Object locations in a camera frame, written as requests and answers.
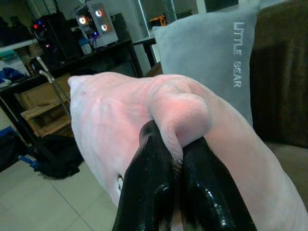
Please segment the pillow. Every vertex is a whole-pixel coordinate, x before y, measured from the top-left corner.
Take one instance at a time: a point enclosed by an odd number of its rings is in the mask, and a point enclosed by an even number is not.
[[[191,77],[252,125],[249,60],[259,6],[196,14],[155,30],[164,74]]]

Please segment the black desk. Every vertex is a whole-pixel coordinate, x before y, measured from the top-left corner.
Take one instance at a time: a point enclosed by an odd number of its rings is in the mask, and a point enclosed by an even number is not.
[[[143,45],[144,51],[146,53],[146,55],[148,56],[149,59],[149,63],[151,68],[155,65],[155,60],[154,60],[154,56],[152,54],[152,50],[151,50],[151,46],[156,44],[156,40],[154,35],[146,37],[144,39],[140,39],[136,42],[134,42],[134,46],[136,45]]]
[[[118,55],[119,52],[124,51],[123,49],[125,49],[129,55],[122,55],[122,57],[121,55]],[[132,64],[135,76],[143,76],[131,39],[127,39],[125,41],[121,41],[107,47],[99,48],[94,53],[85,55],[75,60],[67,61],[59,67],[50,69],[50,72],[55,78],[60,77],[62,74],[70,72],[74,70],[74,68],[82,66],[83,64],[90,63],[91,61],[99,58],[100,55],[106,53],[110,55],[115,55],[117,57],[118,63],[116,63],[114,67],[119,65],[121,62],[124,63],[129,61]],[[28,123],[21,117],[20,114],[24,111],[24,108],[17,101],[14,94],[32,89],[46,82],[47,79],[45,77],[37,75],[0,89],[1,108],[12,121],[19,134],[28,143],[35,142],[37,140],[37,137],[33,133]]]

